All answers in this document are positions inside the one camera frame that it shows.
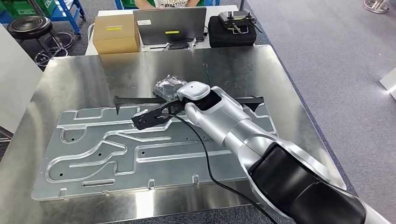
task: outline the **laptop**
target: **laptop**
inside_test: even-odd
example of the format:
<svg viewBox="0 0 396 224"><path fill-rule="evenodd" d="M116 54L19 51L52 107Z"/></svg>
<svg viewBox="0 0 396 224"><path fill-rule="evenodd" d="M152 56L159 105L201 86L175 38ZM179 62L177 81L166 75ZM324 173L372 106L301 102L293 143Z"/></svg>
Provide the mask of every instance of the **laptop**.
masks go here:
<svg viewBox="0 0 396 224"><path fill-rule="evenodd" d="M137 10L134 17L144 45L204 41L206 7Z"/></svg>

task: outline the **white table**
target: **white table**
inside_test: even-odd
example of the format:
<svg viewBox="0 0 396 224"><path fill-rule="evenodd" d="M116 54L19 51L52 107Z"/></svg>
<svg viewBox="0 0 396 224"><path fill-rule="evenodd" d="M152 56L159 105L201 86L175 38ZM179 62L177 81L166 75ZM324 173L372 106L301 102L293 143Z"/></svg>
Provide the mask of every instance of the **white table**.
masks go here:
<svg viewBox="0 0 396 224"><path fill-rule="evenodd" d="M233 5L233 6L208 6L206 8L207 8L206 19L205 19L206 27L208 27L209 19L211 16L219 15L221 12L226 12L226 11L238 11L238 7L236 5ZM134 10L135 9L104 10L104 11L99 11L98 16L133 14ZM141 51L161 51L161 50L163 50L163 48L166 47L166 44L144 46L143 43L141 42L141 38L140 38L140 44L141 44ZM210 48L209 36L206 36L204 38L203 42L196 43L195 48L196 49ZM96 51L95 46L92 43L92 39L90 39L88 41L88 47L87 47L87 51L85 52L85 55L97 55L97 54L98 54L98 52Z"/></svg>

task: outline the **person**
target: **person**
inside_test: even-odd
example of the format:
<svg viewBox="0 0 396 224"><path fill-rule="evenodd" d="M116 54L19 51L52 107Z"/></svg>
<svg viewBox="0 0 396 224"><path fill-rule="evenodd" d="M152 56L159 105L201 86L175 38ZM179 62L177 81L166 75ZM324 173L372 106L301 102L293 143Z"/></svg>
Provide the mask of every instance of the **person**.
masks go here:
<svg viewBox="0 0 396 224"><path fill-rule="evenodd" d="M159 8L182 8L197 6L199 0L155 0L156 6L152 6L147 0L135 0L135 5L139 9L159 9Z"/></svg>

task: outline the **white wall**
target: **white wall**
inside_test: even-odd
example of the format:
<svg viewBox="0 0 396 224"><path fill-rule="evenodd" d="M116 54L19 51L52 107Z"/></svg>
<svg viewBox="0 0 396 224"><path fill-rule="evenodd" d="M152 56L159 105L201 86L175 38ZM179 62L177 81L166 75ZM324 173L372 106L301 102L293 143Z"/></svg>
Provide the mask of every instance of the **white wall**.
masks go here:
<svg viewBox="0 0 396 224"><path fill-rule="evenodd" d="M0 25L0 126L15 133L42 71Z"/></svg>

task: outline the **white t-shirt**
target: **white t-shirt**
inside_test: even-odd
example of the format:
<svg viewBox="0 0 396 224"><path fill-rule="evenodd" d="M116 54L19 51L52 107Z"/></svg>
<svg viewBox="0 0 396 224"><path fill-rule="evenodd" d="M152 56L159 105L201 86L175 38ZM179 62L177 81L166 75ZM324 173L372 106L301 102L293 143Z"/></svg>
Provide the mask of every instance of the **white t-shirt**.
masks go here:
<svg viewBox="0 0 396 224"><path fill-rule="evenodd" d="M155 0L154 2L157 8L182 8L187 6L188 0Z"/></svg>

